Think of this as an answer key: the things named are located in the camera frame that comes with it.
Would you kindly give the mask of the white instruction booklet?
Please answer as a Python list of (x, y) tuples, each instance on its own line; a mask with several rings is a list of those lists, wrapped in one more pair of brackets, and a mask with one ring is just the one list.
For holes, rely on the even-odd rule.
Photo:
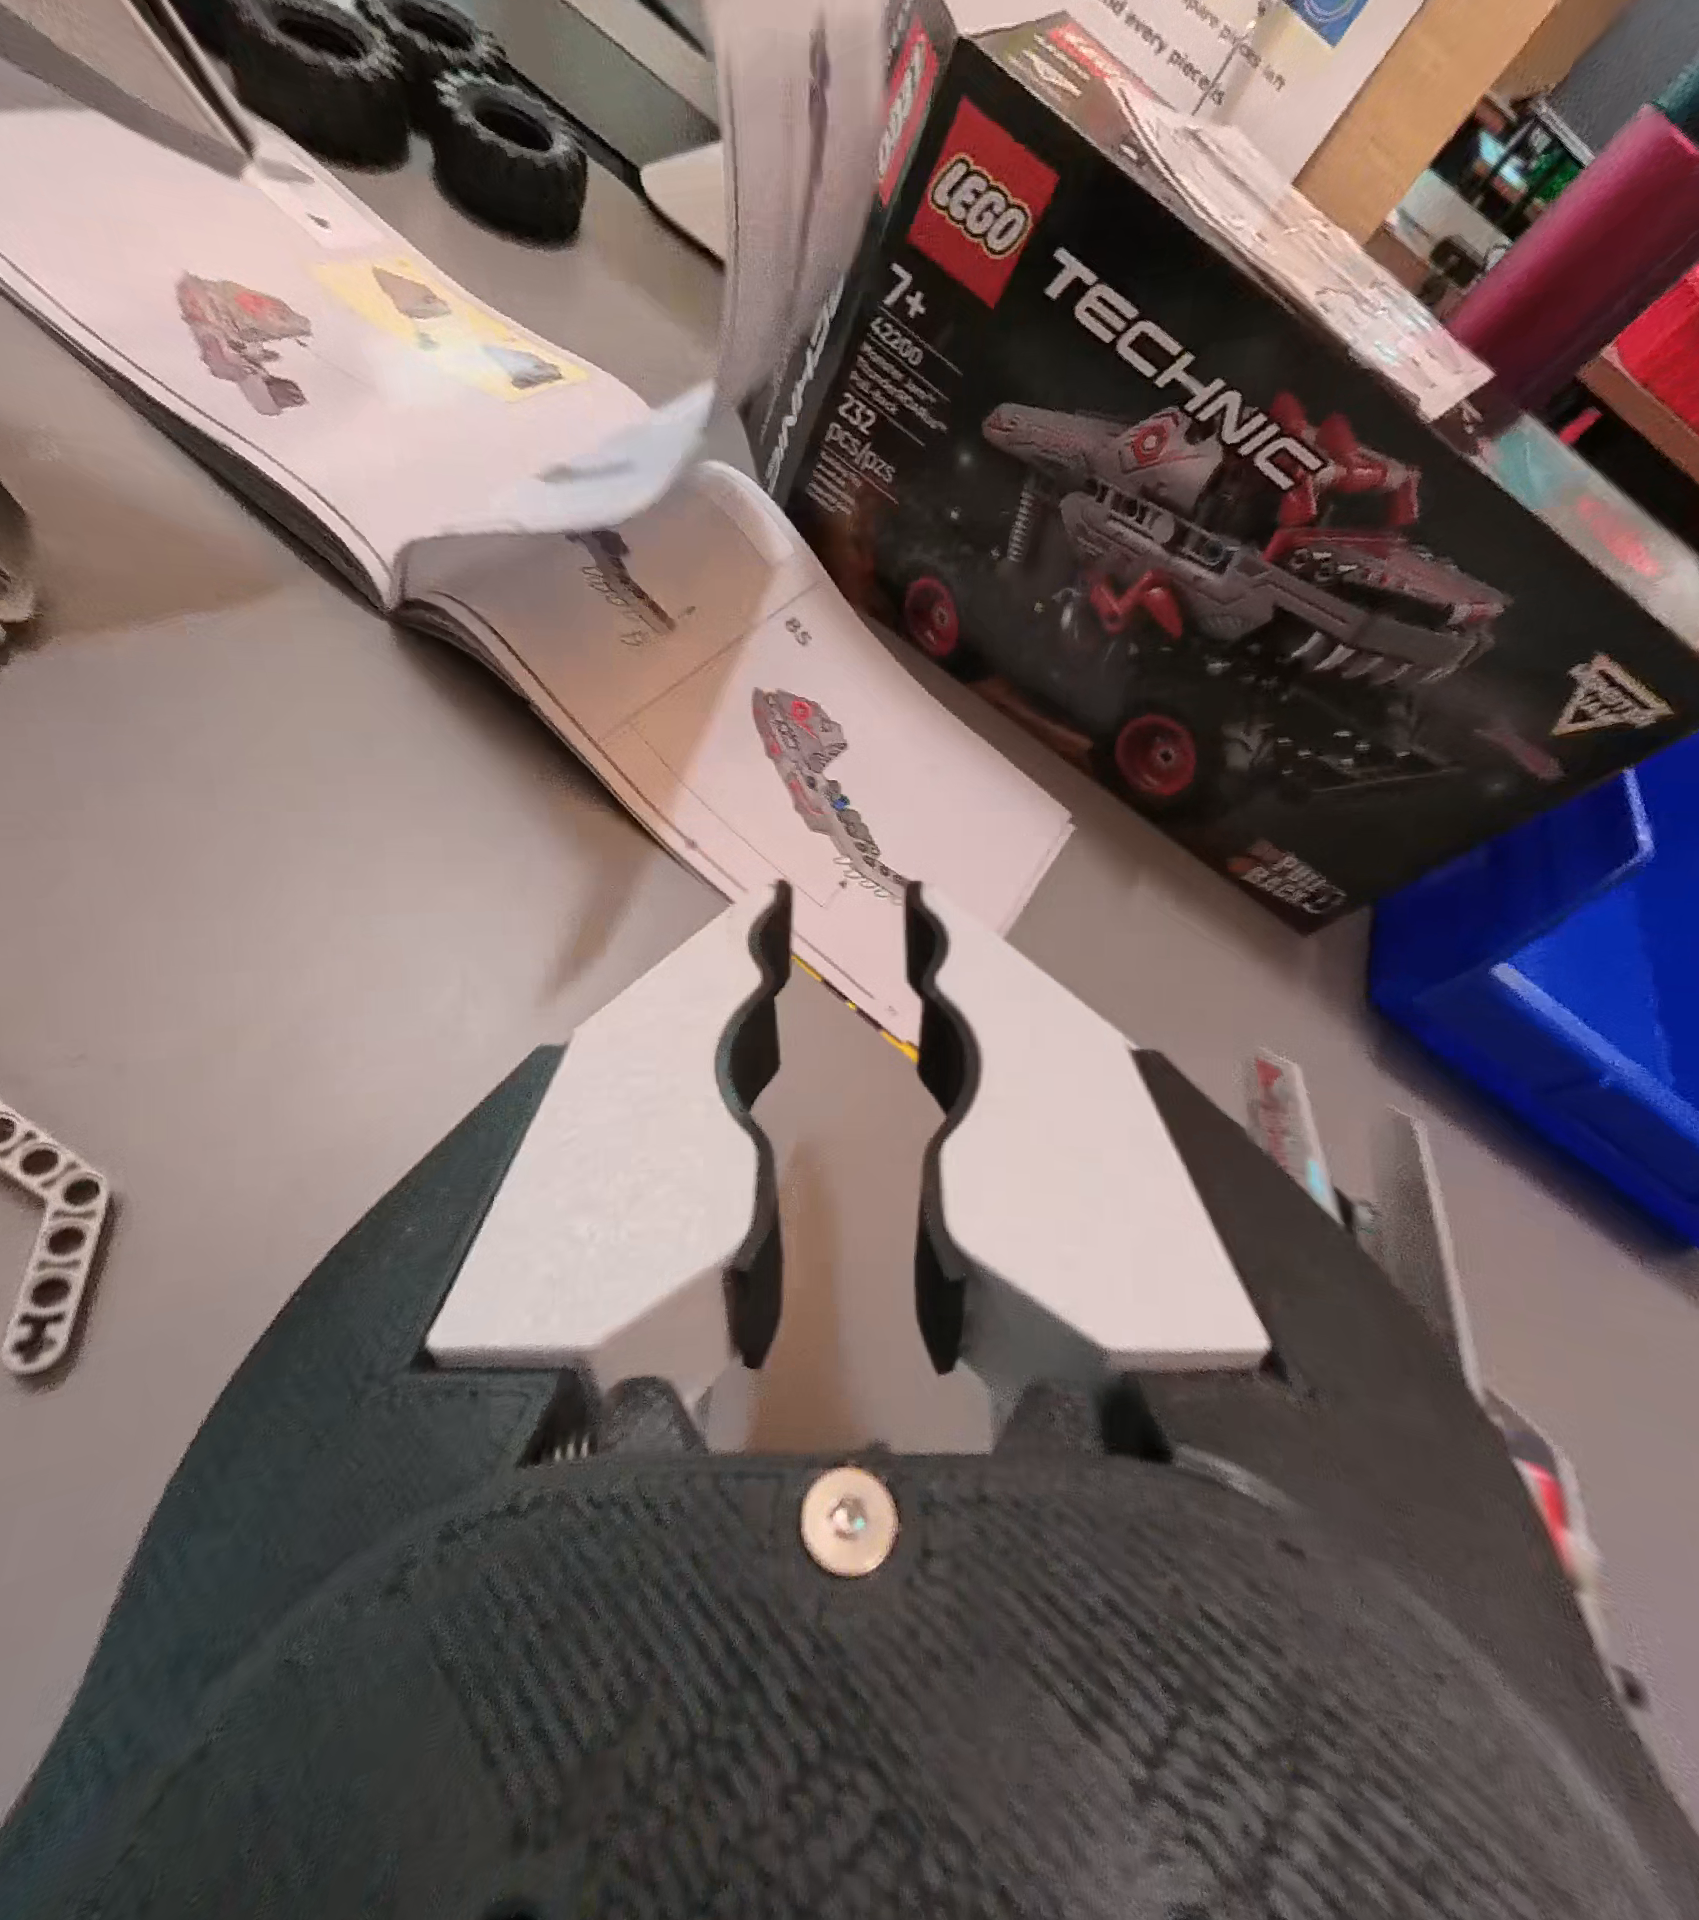
[(0, 290), (382, 614), (510, 687), (726, 899), (916, 1048), (910, 883), (998, 934), (1069, 814), (854, 612), (708, 389), (646, 405), (462, 288), (282, 132), (218, 173), (0, 108)]

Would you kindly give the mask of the grey angled beam blue pin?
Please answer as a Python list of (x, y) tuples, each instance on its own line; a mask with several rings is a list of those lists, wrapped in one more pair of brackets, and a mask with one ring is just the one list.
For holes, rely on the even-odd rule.
[(0, 1098), (0, 1182), (30, 1200), (36, 1237), (0, 1340), (0, 1364), (42, 1384), (68, 1371), (114, 1222), (110, 1181)]

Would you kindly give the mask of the sticker sheet with red print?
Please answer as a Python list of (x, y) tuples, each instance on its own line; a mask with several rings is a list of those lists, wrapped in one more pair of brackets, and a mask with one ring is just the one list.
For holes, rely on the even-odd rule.
[(1265, 1048), (1245, 1064), (1245, 1128), (1329, 1219), (1345, 1225), (1301, 1072)]

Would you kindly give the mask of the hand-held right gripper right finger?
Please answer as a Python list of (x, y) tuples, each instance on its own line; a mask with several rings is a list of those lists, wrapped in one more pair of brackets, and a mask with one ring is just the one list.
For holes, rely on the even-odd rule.
[(1273, 1343), (1155, 1104), (1149, 1058), (924, 883), (908, 892), (926, 1148), (916, 1318), (1006, 1428), (1032, 1388), (1251, 1375)]

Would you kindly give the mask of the clear plastic bags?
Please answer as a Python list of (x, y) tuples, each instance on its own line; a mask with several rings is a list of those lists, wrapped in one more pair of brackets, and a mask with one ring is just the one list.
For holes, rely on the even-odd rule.
[(1441, 421), (1485, 391), (1489, 368), (1231, 126), (1157, 103), (1131, 80), (1111, 93), (1175, 205), (1231, 259), (1369, 373)]

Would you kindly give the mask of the pale sticker strip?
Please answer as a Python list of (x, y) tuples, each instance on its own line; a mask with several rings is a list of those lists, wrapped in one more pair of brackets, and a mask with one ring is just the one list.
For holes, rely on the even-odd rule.
[(1475, 1401), (1485, 1382), (1461, 1288), (1453, 1234), (1425, 1126), (1389, 1111), (1373, 1148), (1373, 1256), (1417, 1310)]

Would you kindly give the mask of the black toy car box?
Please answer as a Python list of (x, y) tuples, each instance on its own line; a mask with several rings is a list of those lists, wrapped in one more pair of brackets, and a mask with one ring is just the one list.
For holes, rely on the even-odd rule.
[(1295, 929), (1699, 732), (1681, 540), (1219, 252), (1065, 14), (876, 16), (862, 238), (748, 415), (850, 601)]

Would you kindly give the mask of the blue plastic bin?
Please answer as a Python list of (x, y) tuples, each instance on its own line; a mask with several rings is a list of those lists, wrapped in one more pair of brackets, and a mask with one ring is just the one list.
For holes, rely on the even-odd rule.
[(1699, 1248), (1699, 732), (1379, 902), (1367, 990)]

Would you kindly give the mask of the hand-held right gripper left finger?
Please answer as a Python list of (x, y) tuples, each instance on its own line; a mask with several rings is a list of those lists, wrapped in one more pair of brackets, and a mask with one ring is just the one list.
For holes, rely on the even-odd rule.
[(746, 1422), (782, 1313), (774, 1153), (792, 889), (748, 894), (560, 1050), (426, 1336), (446, 1371), (666, 1382), (696, 1428)]

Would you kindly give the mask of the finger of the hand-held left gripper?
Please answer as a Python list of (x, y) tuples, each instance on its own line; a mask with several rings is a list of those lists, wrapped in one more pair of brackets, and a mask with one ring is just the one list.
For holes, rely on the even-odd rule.
[(0, 110), (82, 108), (222, 174), (254, 160), (230, 85), (168, 3), (0, 3)]

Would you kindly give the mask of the maroon bottle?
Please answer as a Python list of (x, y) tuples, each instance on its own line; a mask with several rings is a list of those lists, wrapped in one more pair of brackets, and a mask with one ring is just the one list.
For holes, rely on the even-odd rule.
[(1449, 335), (1495, 418), (1531, 415), (1699, 263), (1699, 142), (1639, 110), (1463, 296)]

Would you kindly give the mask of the white instruction sign board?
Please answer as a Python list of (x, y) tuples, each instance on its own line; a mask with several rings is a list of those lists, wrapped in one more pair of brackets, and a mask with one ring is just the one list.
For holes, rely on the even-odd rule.
[(1553, 3), (958, 3), (966, 30), (1067, 14), (1175, 113), (1245, 139), (1359, 243)]

